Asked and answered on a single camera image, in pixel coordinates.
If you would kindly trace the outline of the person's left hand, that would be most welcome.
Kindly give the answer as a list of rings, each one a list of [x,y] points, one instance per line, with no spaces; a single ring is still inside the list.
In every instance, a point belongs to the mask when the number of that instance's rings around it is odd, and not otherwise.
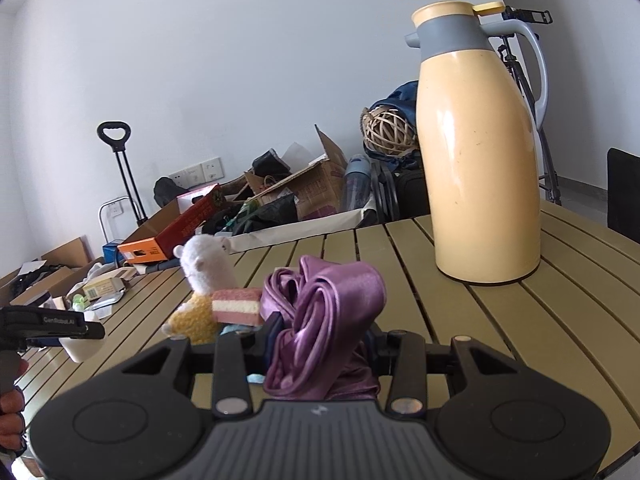
[[[16,384],[10,391],[2,393],[0,442],[3,454],[17,457],[25,451],[24,407],[24,393]]]

